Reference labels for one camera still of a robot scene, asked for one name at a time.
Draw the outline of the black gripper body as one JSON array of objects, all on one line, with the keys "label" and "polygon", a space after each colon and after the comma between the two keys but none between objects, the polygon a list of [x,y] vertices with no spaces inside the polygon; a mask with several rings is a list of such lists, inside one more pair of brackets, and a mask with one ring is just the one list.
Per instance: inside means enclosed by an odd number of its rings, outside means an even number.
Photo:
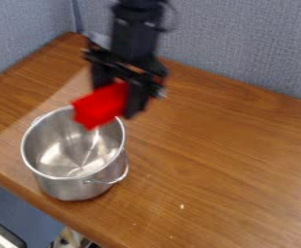
[{"label": "black gripper body", "polygon": [[88,40],[85,59],[111,67],[113,78],[148,80],[151,97],[159,97],[168,70],[157,60],[155,51],[157,38],[165,29],[160,19],[129,20],[116,18],[112,21],[108,46],[101,38]]}]

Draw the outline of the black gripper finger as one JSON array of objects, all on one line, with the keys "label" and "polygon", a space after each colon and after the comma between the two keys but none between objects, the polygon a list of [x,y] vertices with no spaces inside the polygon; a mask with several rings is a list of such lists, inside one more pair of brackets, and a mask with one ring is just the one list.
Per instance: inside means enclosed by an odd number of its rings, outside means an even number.
[{"label": "black gripper finger", "polygon": [[91,66],[92,85],[95,89],[108,86],[113,82],[111,67],[100,63]]},{"label": "black gripper finger", "polygon": [[151,82],[148,80],[128,81],[127,102],[124,117],[131,119],[140,111],[147,108],[151,98]]}]

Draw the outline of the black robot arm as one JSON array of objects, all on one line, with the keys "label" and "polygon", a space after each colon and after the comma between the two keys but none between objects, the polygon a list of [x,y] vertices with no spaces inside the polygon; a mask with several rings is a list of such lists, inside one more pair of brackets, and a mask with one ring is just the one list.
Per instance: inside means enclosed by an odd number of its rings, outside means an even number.
[{"label": "black robot arm", "polygon": [[155,55],[164,3],[117,0],[111,7],[109,45],[88,43],[84,55],[91,63],[93,92],[75,107],[99,124],[116,116],[133,117],[164,89],[168,70]]}]

